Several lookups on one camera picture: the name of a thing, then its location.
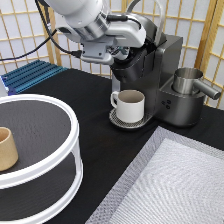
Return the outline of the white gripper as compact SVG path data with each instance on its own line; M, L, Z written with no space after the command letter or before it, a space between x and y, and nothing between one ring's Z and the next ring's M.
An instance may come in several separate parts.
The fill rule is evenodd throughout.
M115 57L125 60L131 47L141 48L145 38L144 27L132 17L126 22L112 22L102 37L82 42L80 59L88 63L112 65Z

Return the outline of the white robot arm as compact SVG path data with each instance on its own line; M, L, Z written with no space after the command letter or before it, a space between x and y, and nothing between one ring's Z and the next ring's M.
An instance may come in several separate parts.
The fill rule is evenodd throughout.
M44 1L57 13L56 28L83 45L80 59L85 62L112 65L145 42L143 25L132 16L112 14L105 0Z

